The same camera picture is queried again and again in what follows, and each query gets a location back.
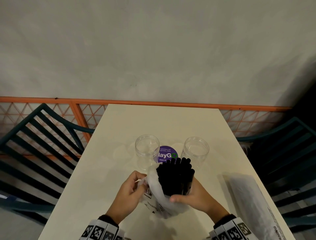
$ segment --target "white table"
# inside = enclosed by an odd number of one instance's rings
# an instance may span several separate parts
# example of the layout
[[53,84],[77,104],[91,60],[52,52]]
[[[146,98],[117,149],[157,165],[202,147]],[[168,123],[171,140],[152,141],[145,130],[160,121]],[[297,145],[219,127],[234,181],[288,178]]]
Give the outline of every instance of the white table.
[[[40,240],[78,240],[92,219],[104,214],[133,170],[138,170],[134,143],[143,134],[155,135],[161,145],[180,155],[191,136],[205,139],[210,152],[196,178],[228,211],[237,214],[224,181],[225,173],[249,174],[256,179],[287,240],[292,233],[249,163],[218,109],[110,104],[51,214]],[[157,219],[139,204],[120,227],[126,237],[141,239],[203,239],[213,222],[203,212]]]

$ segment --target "black sleeve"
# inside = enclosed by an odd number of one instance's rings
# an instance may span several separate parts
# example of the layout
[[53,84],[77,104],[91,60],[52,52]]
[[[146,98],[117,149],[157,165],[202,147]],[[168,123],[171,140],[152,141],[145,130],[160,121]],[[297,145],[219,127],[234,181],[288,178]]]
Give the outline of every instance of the black sleeve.
[[109,224],[111,224],[111,225],[113,225],[113,226],[116,226],[117,228],[119,227],[117,224],[116,224],[116,222],[115,221],[113,221],[113,219],[110,217],[110,216],[108,216],[108,215],[102,215],[102,216],[100,216],[99,218],[98,218],[98,220],[101,220],[101,221],[103,221],[103,222],[106,222],[106,223],[109,223]]
[[229,214],[229,215],[226,215],[224,216],[221,220],[219,220],[217,223],[215,223],[214,225],[214,229],[218,228],[220,225],[223,225],[225,223],[228,223],[229,221],[235,219],[236,216],[234,214]]

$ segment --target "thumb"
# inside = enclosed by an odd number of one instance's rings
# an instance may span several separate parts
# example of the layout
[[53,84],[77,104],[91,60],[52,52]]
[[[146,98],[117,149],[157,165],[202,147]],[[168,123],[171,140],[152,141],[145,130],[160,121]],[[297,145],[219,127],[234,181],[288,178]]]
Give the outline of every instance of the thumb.
[[133,195],[137,198],[140,199],[141,196],[145,193],[147,190],[148,185],[146,182],[144,182],[142,185],[140,185],[135,192],[133,192]]
[[184,195],[172,195],[169,199],[170,202],[172,203],[184,203],[190,205],[190,197],[189,196],[184,196]]

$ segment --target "hand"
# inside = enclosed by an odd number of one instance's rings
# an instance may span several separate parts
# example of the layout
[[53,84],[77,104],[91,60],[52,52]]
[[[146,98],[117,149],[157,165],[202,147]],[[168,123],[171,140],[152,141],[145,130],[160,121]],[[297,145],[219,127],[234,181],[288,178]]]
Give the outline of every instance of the hand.
[[220,205],[194,177],[190,193],[184,195],[172,195],[170,202],[184,203],[199,211],[205,212],[214,223],[217,223],[229,213]]
[[146,174],[134,171],[121,185],[112,205],[106,213],[117,224],[123,221],[137,207],[141,196],[148,187],[147,183],[144,183],[137,189],[137,180],[143,179],[146,176]]

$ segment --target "bundle of black straws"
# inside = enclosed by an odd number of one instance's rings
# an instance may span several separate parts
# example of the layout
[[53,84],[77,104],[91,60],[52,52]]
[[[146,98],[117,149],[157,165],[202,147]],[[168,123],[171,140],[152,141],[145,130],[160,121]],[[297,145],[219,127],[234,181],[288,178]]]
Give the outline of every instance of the bundle of black straws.
[[158,180],[165,195],[187,195],[190,192],[195,173],[194,169],[191,169],[190,162],[190,158],[177,158],[177,160],[172,158],[159,165]]

